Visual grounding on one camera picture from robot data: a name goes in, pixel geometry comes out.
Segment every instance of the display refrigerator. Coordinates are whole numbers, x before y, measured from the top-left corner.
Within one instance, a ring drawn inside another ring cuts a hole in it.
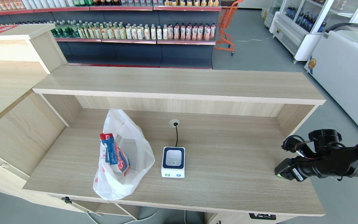
[[[358,24],[328,28],[305,69],[358,125]]]
[[[358,0],[283,0],[269,31],[297,63],[307,61],[325,29],[338,23],[358,23]]]
[[[264,19],[264,25],[266,27],[270,28],[274,15],[276,14],[276,12],[280,11],[283,3],[284,0],[273,0],[270,7],[264,12],[263,19]]]

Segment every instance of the red and blue package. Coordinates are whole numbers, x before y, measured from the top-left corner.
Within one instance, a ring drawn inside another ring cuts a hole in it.
[[[102,144],[106,147],[106,163],[109,165],[118,165],[118,169],[126,175],[129,170],[130,164],[128,158],[125,156],[124,152],[117,146],[115,139],[112,133],[100,134],[100,139]]]

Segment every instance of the white plastic bag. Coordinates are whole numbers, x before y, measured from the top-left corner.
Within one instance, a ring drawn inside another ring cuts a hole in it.
[[[126,175],[105,161],[105,146],[100,145],[99,167],[94,191],[104,200],[118,200],[133,193],[142,177],[153,166],[154,154],[141,129],[122,110],[110,109],[103,133],[112,133],[117,146],[129,160]]]

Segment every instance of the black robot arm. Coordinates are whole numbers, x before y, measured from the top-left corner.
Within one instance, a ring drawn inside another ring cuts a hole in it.
[[[297,181],[311,176],[358,177],[358,144],[346,147],[340,143],[340,133],[333,129],[312,131],[309,139],[294,135],[284,140],[282,149],[299,156],[283,160],[274,170],[277,176]],[[314,143],[314,152],[307,146],[309,142]]]

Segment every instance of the orange shopping cart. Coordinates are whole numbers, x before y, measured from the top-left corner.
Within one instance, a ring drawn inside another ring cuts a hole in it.
[[[230,25],[230,22],[233,19],[233,16],[235,12],[238,9],[238,4],[242,2],[243,0],[237,0],[235,1],[231,6],[222,6],[222,11],[220,14],[222,14],[218,21],[219,21],[219,40],[216,42],[217,44],[227,44],[227,48],[225,47],[214,47],[214,49],[224,50],[224,51],[231,51],[232,56],[234,54],[234,51],[236,50],[236,46],[233,44],[233,37],[230,36],[225,32],[225,29],[227,29]]]

